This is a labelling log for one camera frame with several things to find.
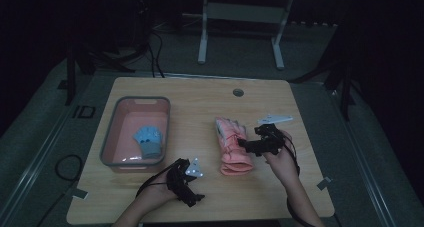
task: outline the dark background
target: dark background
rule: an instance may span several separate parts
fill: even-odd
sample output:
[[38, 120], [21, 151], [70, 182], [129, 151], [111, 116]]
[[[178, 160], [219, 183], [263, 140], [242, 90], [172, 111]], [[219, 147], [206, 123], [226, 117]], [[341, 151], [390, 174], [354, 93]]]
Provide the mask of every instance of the dark background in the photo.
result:
[[[201, 13], [201, 0], [149, 1], [176, 28], [181, 12]], [[143, 36], [125, 30], [137, 8], [134, 0], [0, 0], [0, 134], [65, 58], [69, 42], [103, 50], [136, 44]], [[424, 0], [295, 0], [290, 20], [339, 25], [326, 54], [352, 58], [354, 79], [423, 201]]]

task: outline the white table leg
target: white table leg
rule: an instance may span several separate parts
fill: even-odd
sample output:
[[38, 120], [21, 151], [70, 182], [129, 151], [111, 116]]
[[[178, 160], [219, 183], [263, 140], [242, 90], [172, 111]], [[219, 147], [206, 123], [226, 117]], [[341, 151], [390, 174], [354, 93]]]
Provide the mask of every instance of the white table leg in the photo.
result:
[[197, 62], [204, 64], [206, 62], [206, 51], [208, 48], [208, 0], [203, 0], [203, 14], [202, 14], [202, 36], [200, 37], [199, 57]]
[[281, 55], [280, 41], [281, 41], [281, 37], [283, 36], [284, 27], [287, 24], [287, 19], [289, 17], [290, 8], [291, 8], [292, 3], [293, 3], [293, 0], [287, 1], [285, 11], [283, 11], [283, 13], [281, 15], [281, 21], [280, 21], [280, 26], [278, 28], [278, 33], [275, 37], [271, 38], [272, 50], [274, 52], [275, 65], [276, 65], [277, 69], [279, 69], [279, 70], [284, 69], [284, 61], [283, 61], [283, 56]]

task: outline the forearm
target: forearm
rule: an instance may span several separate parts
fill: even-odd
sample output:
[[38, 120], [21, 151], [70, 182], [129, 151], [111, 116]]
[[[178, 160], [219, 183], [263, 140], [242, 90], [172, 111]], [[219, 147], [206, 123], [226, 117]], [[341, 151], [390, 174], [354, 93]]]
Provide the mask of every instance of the forearm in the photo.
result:
[[149, 212], [141, 198], [136, 198], [119, 216], [113, 227], [136, 227], [141, 219]]
[[298, 178], [285, 183], [288, 201], [300, 219], [313, 226], [324, 226]]

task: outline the pink glove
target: pink glove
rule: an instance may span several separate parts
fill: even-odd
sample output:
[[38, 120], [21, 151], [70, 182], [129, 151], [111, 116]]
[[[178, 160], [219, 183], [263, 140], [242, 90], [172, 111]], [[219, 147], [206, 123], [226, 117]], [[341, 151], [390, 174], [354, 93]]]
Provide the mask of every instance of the pink glove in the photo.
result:
[[240, 147], [237, 138], [247, 140], [246, 128], [237, 121], [222, 117], [216, 118], [218, 141], [221, 146], [222, 165], [224, 175], [243, 175], [253, 169], [250, 156], [243, 147]]

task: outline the white object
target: white object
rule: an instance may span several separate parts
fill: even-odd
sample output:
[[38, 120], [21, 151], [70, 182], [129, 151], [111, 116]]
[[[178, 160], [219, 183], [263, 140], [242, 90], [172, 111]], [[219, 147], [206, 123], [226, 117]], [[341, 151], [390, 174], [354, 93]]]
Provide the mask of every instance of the white object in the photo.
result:
[[267, 115], [265, 118], [258, 120], [258, 124], [275, 124], [284, 121], [293, 120], [291, 115]]
[[190, 163], [190, 166], [186, 170], [186, 175], [193, 176], [193, 177], [202, 177], [203, 176], [202, 171], [200, 171], [199, 160], [197, 158], [195, 158]]

